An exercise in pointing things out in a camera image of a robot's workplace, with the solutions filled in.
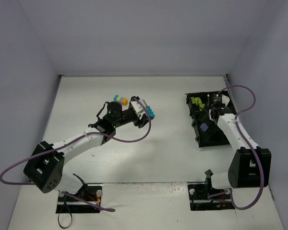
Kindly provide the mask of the yellow small lego brick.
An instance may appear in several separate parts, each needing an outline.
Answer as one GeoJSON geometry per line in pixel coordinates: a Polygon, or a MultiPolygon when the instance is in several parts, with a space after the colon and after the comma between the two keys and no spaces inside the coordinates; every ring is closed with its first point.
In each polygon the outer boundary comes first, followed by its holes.
{"type": "Polygon", "coordinates": [[[128,104],[128,100],[127,100],[126,98],[124,98],[124,99],[122,100],[122,104],[123,104],[123,105],[127,105],[127,104],[128,104]]]}

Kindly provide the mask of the teal long lego brick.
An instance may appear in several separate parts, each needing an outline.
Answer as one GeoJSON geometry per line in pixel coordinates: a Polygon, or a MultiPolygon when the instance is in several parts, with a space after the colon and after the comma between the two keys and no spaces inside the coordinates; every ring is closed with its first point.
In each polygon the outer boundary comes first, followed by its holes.
{"type": "Polygon", "coordinates": [[[152,108],[151,108],[150,106],[147,106],[146,109],[147,109],[147,112],[148,112],[149,117],[150,117],[151,119],[154,119],[154,118],[155,118],[155,114],[154,114],[152,108]]]}

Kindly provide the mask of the lime green sloped lego brick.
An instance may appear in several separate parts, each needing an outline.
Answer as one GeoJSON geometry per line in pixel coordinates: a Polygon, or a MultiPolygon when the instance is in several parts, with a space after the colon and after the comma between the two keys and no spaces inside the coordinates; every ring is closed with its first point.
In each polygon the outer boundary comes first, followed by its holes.
{"type": "Polygon", "coordinates": [[[206,110],[205,104],[203,104],[203,103],[198,104],[198,107],[199,107],[199,111],[205,111],[206,110]]]}

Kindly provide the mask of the purple square lego brick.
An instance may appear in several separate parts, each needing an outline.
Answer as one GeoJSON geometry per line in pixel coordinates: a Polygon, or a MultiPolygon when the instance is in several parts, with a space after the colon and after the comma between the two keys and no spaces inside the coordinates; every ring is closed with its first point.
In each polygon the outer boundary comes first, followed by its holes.
{"type": "Polygon", "coordinates": [[[208,129],[209,129],[209,125],[207,123],[202,123],[200,125],[200,129],[203,131],[203,132],[206,132],[208,129]]]}

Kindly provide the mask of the lime green rounded lego brick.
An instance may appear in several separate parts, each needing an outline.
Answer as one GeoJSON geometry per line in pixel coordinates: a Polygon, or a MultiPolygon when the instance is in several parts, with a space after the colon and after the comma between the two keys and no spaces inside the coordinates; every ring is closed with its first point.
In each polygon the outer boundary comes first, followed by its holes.
{"type": "Polygon", "coordinates": [[[202,104],[200,97],[191,97],[191,102],[196,106],[200,106],[202,104]]]}

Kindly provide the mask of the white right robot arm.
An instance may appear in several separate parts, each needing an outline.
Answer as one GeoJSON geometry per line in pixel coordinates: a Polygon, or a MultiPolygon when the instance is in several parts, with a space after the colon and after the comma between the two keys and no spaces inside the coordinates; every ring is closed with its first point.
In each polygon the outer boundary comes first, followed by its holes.
{"type": "Polygon", "coordinates": [[[224,100],[221,93],[208,94],[209,118],[224,133],[234,155],[227,172],[211,176],[214,189],[267,187],[272,154],[261,148],[247,133],[236,117],[235,108],[224,100]]]}

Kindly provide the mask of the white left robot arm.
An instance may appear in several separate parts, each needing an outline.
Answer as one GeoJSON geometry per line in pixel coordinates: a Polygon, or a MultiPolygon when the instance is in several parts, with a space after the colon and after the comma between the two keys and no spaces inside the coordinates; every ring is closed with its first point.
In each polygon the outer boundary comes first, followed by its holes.
{"type": "Polygon", "coordinates": [[[73,138],[49,144],[40,142],[24,168],[29,180],[46,194],[53,190],[76,194],[83,190],[87,183],[75,173],[66,173],[63,167],[80,154],[102,146],[114,139],[116,129],[128,123],[142,128],[151,125],[155,114],[145,100],[133,96],[127,109],[123,110],[119,102],[105,102],[107,112],[88,130],[73,138]]]}

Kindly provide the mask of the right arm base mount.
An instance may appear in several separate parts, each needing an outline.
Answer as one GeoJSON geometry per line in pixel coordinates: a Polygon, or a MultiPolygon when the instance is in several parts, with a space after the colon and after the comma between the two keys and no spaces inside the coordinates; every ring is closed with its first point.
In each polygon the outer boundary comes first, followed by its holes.
{"type": "Polygon", "coordinates": [[[211,183],[211,170],[204,172],[204,182],[188,183],[191,211],[217,211],[235,209],[230,203],[230,195],[224,189],[214,189],[211,183]]]}

